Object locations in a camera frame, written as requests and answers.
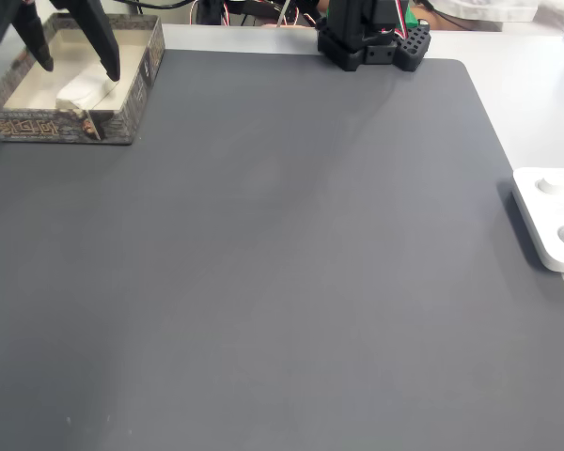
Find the gray desk mat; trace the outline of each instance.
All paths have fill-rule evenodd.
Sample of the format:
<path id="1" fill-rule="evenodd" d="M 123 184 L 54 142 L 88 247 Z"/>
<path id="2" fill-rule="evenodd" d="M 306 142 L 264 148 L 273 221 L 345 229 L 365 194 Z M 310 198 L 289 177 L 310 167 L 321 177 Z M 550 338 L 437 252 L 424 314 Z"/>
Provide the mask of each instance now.
<path id="1" fill-rule="evenodd" d="M 464 67 L 166 52 L 0 144 L 0 451 L 564 451 L 564 283 Z"/>

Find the white object in box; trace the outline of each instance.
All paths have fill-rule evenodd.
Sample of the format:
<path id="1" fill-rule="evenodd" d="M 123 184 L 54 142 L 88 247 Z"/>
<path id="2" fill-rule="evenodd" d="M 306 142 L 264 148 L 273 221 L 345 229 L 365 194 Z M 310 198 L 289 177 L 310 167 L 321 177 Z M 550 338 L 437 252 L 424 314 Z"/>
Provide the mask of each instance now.
<path id="1" fill-rule="evenodd" d="M 102 64 L 89 65 L 56 95 L 56 108 L 61 110 L 91 110 L 115 88 Z"/>
<path id="2" fill-rule="evenodd" d="M 86 108 L 87 110 L 118 111 L 123 106 L 142 62 L 151 31 L 113 30 L 113 33 L 119 44 L 121 78 L 98 104 Z M 48 45 L 50 54 L 55 60 L 55 69 L 47 72 L 38 62 L 34 63 L 8 98 L 5 108 L 32 110 L 60 108 L 56 106 L 56 99 L 62 89 L 88 68 L 96 68 L 103 80 L 108 79 L 96 51 L 82 30 L 59 29 Z"/>
<path id="3" fill-rule="evenodd" d="M 564 169 L 516 169 L 514 197 L 541 261 L 564 272 Z"/>

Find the white cloth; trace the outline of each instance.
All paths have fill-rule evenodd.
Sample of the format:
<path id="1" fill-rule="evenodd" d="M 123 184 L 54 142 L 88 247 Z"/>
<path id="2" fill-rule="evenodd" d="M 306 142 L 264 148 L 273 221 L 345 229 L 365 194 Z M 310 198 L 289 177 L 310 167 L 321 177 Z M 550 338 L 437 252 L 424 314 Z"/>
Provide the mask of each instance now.
<path id="1" fill-rule="evenodd" d="M 532 22 L 540 9 L 539 22 L 564 26 L 564 0 L 431 0 L 449 16 L 470 21 Z"/>
<path id="2" fill-rule="evenodd" d="M 469 21 L 531 22 L 540 0 L 431 0 L 436 9 Z"/>

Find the cardboard box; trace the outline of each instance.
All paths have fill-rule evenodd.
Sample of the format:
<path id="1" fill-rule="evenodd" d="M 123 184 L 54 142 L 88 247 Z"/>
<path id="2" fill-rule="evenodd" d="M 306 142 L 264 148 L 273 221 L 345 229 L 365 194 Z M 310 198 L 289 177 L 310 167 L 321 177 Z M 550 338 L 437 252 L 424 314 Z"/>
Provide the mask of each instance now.
<path id="1" fill-rule="evenodd" d="M 77 22 L 54 14 L 44 34 L 55 60 L 45 71 L 26 49 L 0 80 L 0 140 L 44 143 L 130 144 L 163 53 L 157 16 L 108 14 L 119 44 L 119 83 L 92 110 L 57 110 L 58 91 L 88 64 L 100 61 Z"/>

